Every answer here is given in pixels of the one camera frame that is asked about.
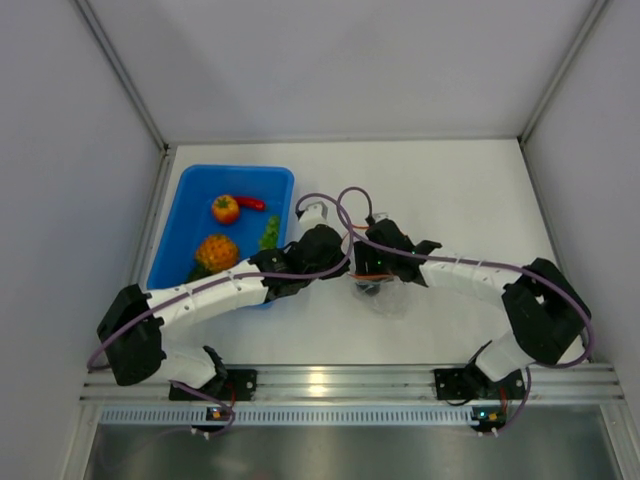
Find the fake orange peach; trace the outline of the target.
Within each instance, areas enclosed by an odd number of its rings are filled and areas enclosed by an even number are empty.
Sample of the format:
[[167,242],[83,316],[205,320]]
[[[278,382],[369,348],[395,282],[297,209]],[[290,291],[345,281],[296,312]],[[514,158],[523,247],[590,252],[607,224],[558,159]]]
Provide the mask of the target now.
[[231,225],[240,217],[240,206],[231,195],[217,197],[211,205],[214,219],[221,225]]

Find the fake dark eggplant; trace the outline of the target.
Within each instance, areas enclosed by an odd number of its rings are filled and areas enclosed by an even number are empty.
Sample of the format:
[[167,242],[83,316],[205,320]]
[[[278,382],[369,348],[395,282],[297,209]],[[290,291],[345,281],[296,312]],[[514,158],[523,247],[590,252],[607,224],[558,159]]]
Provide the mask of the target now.
[[384,284],[382,280],[357,280],[355,288],[359,295],[373,298],[380,294]]

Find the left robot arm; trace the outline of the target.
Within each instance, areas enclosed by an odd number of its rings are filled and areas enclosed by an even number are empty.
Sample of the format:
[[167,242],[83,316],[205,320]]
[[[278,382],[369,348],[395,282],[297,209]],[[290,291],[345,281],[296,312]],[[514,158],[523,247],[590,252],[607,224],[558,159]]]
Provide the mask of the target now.
[[119,386],[156,377],[215,399],[225,390],[227,369],[214,348],[181,343],[182,331],[230,311],[293,296],[312,281],[339,277],[348,268],[340,235],[319,224],[285,248],[262,250],[201,280],[150,291],[126,286],[97,328],[101,351]]

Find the fake pineapple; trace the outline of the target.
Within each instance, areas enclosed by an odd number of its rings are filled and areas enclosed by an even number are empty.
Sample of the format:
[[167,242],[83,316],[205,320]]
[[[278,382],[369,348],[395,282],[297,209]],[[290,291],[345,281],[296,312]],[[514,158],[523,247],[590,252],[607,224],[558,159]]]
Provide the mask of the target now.
[[235,266],[239,261],[239,248],[228,236],[213,234],[197,248],[195,264],[187,281],[196,281],[220,273]]

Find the fake red chili pepper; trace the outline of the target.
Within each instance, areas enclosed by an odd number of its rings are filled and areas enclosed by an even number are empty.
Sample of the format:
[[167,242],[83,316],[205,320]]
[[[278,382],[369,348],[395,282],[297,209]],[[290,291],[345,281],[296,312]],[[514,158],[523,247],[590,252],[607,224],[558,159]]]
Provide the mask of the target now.
[[235,201],[241,208],[251,209],[251,210],[260,211],[260,212],[264,212],[267,210],[266,203],[256,198],[236,196]]

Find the clear zip top bag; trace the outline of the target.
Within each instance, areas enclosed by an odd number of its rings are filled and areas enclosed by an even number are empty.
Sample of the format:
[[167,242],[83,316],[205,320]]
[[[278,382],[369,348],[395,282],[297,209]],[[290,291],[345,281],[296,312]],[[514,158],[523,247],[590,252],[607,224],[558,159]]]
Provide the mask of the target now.
[[[358,232],[366,240],[385,247],[413,249],[409,238],[388,219],[374,222],[370,218],[369,224],[358,228]],[[355,266],[350,273],[353,295],[379,316],[404,317],[409,306],[408,288],[398,274],[405,267],[405,258],[379,250],[362,239],[354,242],[353,255]]]

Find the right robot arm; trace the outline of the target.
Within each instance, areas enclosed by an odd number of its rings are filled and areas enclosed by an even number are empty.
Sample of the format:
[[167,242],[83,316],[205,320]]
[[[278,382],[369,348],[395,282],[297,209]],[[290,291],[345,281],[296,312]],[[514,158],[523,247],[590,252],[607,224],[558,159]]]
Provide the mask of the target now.
[[532,364],[558,366],[591,320],[575,289],[544,258],[522,267],[465,259],[439,242],[412,242],[389,219],[369,223],[354,255],[359,275],[452,290],[505,313],[508,331],[481,346],[458,374],[459,388],[473,399],[496,394],[509,375]]

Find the fake green grapes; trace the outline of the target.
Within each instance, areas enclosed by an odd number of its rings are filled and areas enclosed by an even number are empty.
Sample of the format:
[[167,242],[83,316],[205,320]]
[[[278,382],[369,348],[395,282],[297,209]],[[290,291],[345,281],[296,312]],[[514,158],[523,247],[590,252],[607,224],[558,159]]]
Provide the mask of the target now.
[[271,216],[267,221],[265,230],[259,239],[259,250],[270,250],[278,246],[280,232],[280,217]]

